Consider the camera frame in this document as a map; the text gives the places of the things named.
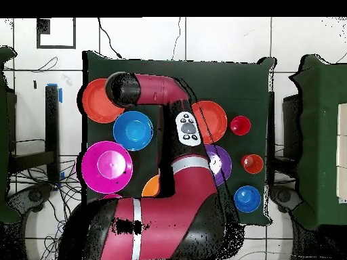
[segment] table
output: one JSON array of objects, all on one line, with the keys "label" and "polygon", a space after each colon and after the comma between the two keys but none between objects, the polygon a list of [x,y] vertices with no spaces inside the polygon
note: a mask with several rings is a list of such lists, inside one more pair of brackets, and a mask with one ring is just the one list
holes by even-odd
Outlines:
[{"label": "table", "polygon": [[[251,121],[251,130],[245,136],[237,136],[227,129],[222,139],[216,142],[223,147],[232,159],[232,172],[224,184],[218,187],[220,197],[230,192],[232,195],[241,186],[251,185],[262,195],[260,207],[252,213],[239,212],[241,223],[267,225],[270,223],[263,213],[263,195],[265,169],[256,175],[248,174],[241,166],[241,157],[245,154],[259,154],[265,160],[266,121],[268,116],[268,76],[274,65],[273,58],[263,58],[259,64],[231,62],[193,62],[193,61],[154,61],[154,60],[110,60],[92,51],[83,52],[83,86],[95,79],[108,78],[114,72],[135,72],[183,78],[198,100],[211,100],[226,111],[228,124],[237,115],[245,115]],[[119,192],[122,196],[141,197],[146,182],[158,172],[157,152],[157,116],[158,106],[137,106],[127,110],[137,110],[146,114],[153,123],[154,135],[145,149],[129,152],[134,172],[128,185]],[[108,140],[114,141],[113,123],[100,124],[83,115],[83,144],[92,144]],[[87,200],[101,198],[104,195],[87,188]],[[227,209],[234,208],[233,202],[222,203]]]},{"label": "table", "polygon": [[347,204],[336,196],[338,105],[347,102],[347,65],[324,64],[316,55],[302,61],[293,79],[302,91],[302,156],[299,191],[304,202],[293,215],[308,230],[346,225]]}]

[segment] chair wheel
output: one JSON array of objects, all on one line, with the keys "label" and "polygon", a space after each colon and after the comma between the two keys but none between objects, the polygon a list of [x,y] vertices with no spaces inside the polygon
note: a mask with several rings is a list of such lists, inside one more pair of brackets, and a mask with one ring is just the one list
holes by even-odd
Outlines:
[{"label": "chair wheel", "polygon": [[40,204],[39,206],[33,208],[33,212],[38,213],[39,211],[42,211],[42,209],[43,209],[43,204]]},{"label": "chair wheel", "polygon": [[277,208],[279,209],[280,213],[287,213],[287,209],[285,209],[284,207],[282,207],[281,205],[277,205]]}]

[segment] red cup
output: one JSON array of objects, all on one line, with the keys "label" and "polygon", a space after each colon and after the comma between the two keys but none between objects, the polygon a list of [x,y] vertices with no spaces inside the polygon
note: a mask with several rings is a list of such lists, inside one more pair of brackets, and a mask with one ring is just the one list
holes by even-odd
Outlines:
[{"label": "red cup", "polygon": [[246,172],[251,173],[252,175],[259,173],[264,166],[262,157],[257,154],[246,154],[242,157],[241,164]]},{"label": "red cup", "polygon": [[251,122],[246,116],[237,116],[231,121],[230,129],[235,135],[245,135],[251,129]]}]

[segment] red plate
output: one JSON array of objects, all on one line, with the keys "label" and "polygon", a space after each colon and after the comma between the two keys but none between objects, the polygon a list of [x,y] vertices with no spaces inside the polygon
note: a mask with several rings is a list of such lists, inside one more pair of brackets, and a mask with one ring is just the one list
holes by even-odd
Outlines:
[{"label": "red plate", "polygon": [[124,108],[116,107],[105,92],[106,79],[96,79],[88,84],[83,92],[82,104],[88,117],[102,124],[113,122]]},{"label": "red plate", "polygon": [[[203,111],[203,116],[206,123],[203,120],[200,108]],[[224,135],[228,121],[225,111],[220,105],[211,101],[200,101],[192,105],[192,111],[197,118],[204,144],[212,144],[213,142],[218,141]],[[206,124],[212,134],[213,141],[207,131]]]}]

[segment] control panel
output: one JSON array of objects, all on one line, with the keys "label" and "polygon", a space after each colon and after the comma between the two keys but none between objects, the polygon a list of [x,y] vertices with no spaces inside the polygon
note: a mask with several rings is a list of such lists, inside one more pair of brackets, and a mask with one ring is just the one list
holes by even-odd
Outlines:
[{"label": "control panel", "polygon": [[181,112],[176,117],[178,137],[186,146],[198,146],[201,138],[195,117],[189,112]]}]

